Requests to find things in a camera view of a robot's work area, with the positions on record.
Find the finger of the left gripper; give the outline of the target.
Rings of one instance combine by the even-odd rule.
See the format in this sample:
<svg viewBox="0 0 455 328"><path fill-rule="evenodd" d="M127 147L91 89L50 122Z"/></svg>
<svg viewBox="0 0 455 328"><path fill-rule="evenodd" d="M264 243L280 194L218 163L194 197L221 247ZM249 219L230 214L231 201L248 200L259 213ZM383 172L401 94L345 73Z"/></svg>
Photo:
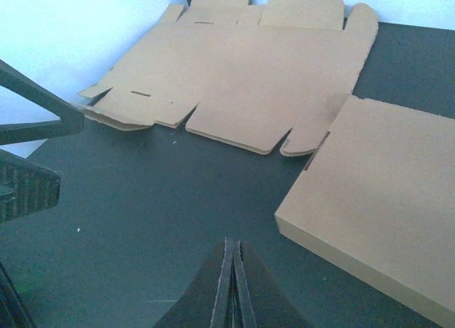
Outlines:
<svg viewBox="0 0 455 328"><path fill-rule="evenodd" d="M77 134L79 109L1 61L1 144Z"/></svg>
<svg viewBox="0 0 455 328"><path fill-rule="evenodd" d="M60 198L61 177L54 171L1 151L1 222L52 208Z"/></svg>

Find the cardboard box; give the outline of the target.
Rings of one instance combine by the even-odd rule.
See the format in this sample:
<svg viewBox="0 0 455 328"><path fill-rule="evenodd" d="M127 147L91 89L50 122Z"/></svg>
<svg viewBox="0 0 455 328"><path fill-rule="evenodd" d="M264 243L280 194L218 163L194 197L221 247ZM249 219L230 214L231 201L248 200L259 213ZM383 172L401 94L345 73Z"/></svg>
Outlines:
<svg viewBox="0 0 455 328"><path fill-rule="evenodd" d="M279 232L442 327L454 326L454 121L334 95Z"/></svg>

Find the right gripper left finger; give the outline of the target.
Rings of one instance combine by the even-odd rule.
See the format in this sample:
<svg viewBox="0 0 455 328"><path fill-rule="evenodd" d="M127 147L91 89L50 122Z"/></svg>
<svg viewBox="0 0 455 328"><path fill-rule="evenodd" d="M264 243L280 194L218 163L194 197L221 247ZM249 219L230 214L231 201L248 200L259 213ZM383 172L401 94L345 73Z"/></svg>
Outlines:
<svg viewBox="0 0 455 328"><path fill-rule="evenodd" d="M233 239L217 244L187 290L156 327L229 327L232 323Z"/></svg>

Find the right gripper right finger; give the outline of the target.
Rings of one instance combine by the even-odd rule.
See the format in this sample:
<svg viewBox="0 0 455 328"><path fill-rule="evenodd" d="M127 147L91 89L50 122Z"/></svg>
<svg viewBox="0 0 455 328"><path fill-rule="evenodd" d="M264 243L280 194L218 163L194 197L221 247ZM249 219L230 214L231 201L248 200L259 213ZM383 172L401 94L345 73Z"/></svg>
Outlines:
<svg viewBox="0 0 455 328"><path fill-rule="evenodd" d="M233 262L236 327L309 326L249 243L235 242Z"/></svg>

